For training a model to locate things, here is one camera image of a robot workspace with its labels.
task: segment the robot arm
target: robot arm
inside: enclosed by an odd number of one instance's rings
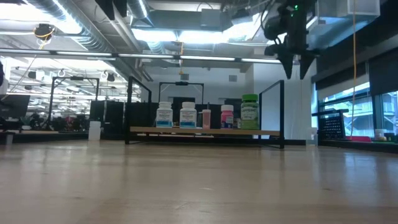
[[[293,59],[300,56],[300,79],[304,79],[311,63],[318,55],[317,50],[308,50],[307,14],[314,8],[317,0],[283,0],[279,1],[277,16],[269,18],[262,26],[264,36],[275,42],[267,47],[264,55],[274,56],[282,63],[286,77],[292,77]],[[264,11],[273,7],[271,1]],[[283,42],[278,35],[286,33]]]

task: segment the white cap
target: white cap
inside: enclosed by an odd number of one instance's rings
[[[171,102],[163,101],[159,102],[159,108],[171,108],[172,104]]]
[[[221,111],[234,111],[234,106],[233,105],[222,105]]]
[[[182,102],[182,108],[193,108],[193,109],[195,109],[195,103],[194,102]]]

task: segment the pink bottle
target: pink bottle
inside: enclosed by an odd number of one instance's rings
[[[201,111],[203,118],[203,129],[210,129],[210,114],[211,110],[203,110]]]
[[[221,128],[222,129],[233,129],[234,127],[234,106],[223,105],[221,106]]]

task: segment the white pill bottle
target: white pill bottle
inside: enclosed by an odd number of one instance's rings
[[[156,127],[173,127],[173,109],[171,102],[159,102],[159,108],[156,111]]]
[[[180,128],[196,128],[197,111],[194,102],[183,102],[180,110]]]

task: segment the green supplement bottle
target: green supplement bottle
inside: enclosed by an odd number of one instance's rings
[[[259,129],[259,96],[257,94],[246,94],[242,96],[241,129]]]

